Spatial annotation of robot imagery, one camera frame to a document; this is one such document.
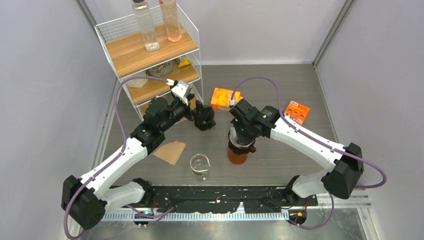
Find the dark green glass dripper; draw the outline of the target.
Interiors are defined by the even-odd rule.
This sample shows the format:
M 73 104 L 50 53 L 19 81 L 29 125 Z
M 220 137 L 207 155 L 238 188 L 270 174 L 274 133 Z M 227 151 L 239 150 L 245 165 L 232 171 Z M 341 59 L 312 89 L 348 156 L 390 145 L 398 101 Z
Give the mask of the dark green glass dripper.
M 206 110 L 206 118 L 203 124 L 195 124 L 195 127 L 201 131 L 207 131 L 210 130 L 211 128 L 213 128 L 216 125 L 215 122 L 215 112 L 214 109 L 211 106 L 208 105 L 203 105 L 205 110 Z

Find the amber brown glass dripper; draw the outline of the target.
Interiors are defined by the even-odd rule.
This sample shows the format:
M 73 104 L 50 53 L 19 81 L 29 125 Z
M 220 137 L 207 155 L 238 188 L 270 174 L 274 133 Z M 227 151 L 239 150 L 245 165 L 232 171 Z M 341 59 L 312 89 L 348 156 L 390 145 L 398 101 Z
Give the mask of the amber brown glass dripper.
M 229 133 L 228 133 L 228 148 L 233 151 L 235 154 L 237 155 L 242 155 L 242 154 L 249 154 L 249 153 L 255 153 L 256 152 L 256 147 L 255 147 L 255 143 L 248 146 L 247 148 L 238 148 L 235 147 L 230 141 L 229 141 Z

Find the brown paper coffee filter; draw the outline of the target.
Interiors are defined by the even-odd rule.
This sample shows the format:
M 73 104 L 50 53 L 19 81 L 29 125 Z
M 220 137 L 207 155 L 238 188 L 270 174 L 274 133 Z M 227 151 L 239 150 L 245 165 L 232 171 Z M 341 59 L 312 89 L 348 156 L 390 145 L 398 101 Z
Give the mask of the brown paper coffee filter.
M 170 165 L 175 166 L 178 162 L 180 156 L 182 155 L 186 144 L 180 141 L 174 141 L 167 143 L 161 147 L 159 147 L 153 155 Z

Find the white paper coffee filter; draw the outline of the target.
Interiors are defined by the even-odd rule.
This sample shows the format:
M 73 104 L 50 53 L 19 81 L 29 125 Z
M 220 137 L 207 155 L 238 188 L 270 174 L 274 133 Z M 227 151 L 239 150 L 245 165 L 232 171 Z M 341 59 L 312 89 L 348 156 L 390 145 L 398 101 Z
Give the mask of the white paper coffee filter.
M 247 148 L 248 146 L 255 143 L 255 140 L 248 142 L 248 143 L 241 143 L 238 136 L 237 136 L 236 130 L 233 126 L 229 129 L 228 139 L 229 139 L 230 143 L 232 143 L 235 147 L 240 148 L 240 149 Z

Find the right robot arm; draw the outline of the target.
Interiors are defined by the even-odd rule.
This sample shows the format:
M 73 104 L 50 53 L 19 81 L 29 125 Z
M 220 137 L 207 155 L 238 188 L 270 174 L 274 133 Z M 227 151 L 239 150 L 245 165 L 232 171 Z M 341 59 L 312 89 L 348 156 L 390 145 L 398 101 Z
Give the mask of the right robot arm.
M 283 198 L 299 205 L 305 198 L 330 193 L 348 199 L 364 172 L 362 149 L 333 142 L 300 126 L 272 106 L 262 110 L 242 99 L 230 109 L 233 116 L 228 133 L 229 147 L 236 154 L 255 151 L 258 137 L 273 139 L 291 146 L 318 163 L 322 170 L 309 175 L 296 175 L 283 190 Z

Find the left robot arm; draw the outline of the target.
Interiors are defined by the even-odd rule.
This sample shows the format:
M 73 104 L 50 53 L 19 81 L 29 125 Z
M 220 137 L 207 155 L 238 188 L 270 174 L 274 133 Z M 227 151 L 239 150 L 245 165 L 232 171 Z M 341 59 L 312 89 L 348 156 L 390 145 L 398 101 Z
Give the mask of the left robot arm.
M 154 199 L 154 189 L 142 178 L 112 188 L 112 184 L 140 160 L 155 151 L 165 140 L 165 131 L 182 118 L 193 121 L 201 131 L 212 128 L 214 110 L 211 106 L 195 102 L 195 109 L 175 97 L 168 103 L 163 97 L 155 98 L 145 111 L 140 125 L 107 160 L 90 172 L 77 178 L 70 175 L 62 188 L 61 207 L 66 217 L 72 217 L 84 230 L 96 226 L 110 211 L 129 204 L 148 207 Z

